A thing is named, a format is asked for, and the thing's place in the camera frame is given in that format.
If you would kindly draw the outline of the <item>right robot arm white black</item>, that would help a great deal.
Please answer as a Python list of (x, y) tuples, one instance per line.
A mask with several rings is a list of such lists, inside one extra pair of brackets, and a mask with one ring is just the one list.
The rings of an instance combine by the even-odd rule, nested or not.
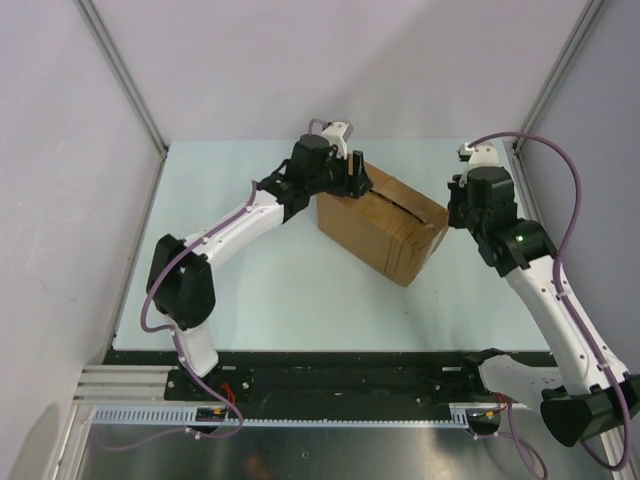
[(639, 378), (602, 342), (597, 359), (561, 300), (553, 279), (557, 250), (544, 227), (517, 214), (514, 183), (503, 167), (485, 166), (448, 184), (449, 224), (467, 230), (485, 263), (517, 293), (547, 342), (556, 373), (491, 348), (468, 357), (463, 393), (484, 401), (502, 393), (540, 413), (552, 436), (572, 447), (624, 424), (639, 411)]

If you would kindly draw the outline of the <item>brown cardboard express box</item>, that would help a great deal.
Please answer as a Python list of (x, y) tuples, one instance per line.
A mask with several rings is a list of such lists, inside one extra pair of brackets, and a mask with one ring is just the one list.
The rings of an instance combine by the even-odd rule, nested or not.
[(448, 230), (448, 210), (367, 163), (373, 188), (353, 199), (316, 197), (319, 229), (394, 283), (407, 287)]

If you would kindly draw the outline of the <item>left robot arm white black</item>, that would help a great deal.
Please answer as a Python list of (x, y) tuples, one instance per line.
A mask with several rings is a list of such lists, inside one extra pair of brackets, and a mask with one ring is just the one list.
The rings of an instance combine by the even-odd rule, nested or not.
[(197, 398), (214, 397), (221, 376), (219, 354), (207, 325), (216, 305), (214, 272), (266, 232), (309, 206), (312, 197), (359, 199), (373, 187), (363, 152), (348, 151), (343, 138), (304, 134), (289, 158), (260, 181), (249, 197), (218, 223), (186, 238), (157, 241), (146, 285), (140, 325), (144, 332), (170, 332), (186, 387)]

